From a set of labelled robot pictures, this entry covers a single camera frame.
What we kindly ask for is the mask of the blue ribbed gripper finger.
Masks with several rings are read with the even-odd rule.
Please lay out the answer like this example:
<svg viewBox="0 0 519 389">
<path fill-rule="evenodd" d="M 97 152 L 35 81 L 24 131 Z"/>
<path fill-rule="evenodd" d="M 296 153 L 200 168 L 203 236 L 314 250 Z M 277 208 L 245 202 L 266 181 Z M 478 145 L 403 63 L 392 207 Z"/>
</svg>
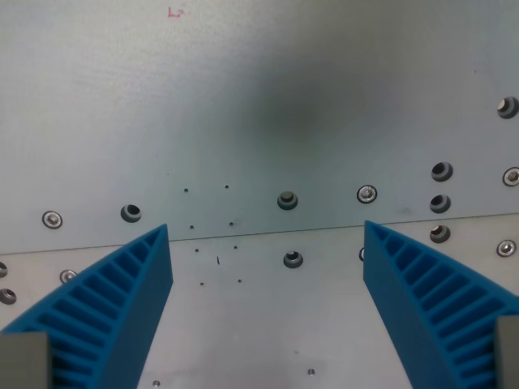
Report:
<svg viewBox="0 0 519 389">
<path fill-rule="evenodd" d="M 56 388 L 135 388 L 173 282 L 163 224 L 81 271 L 2 333 L 49 337 Z"/>
<path fill-rule="evenodd" d="M 495 321 L 518 298 L 455 259 L 364 225 L 363 280 L 414 388 L 495 388 Z"/>
</svg>

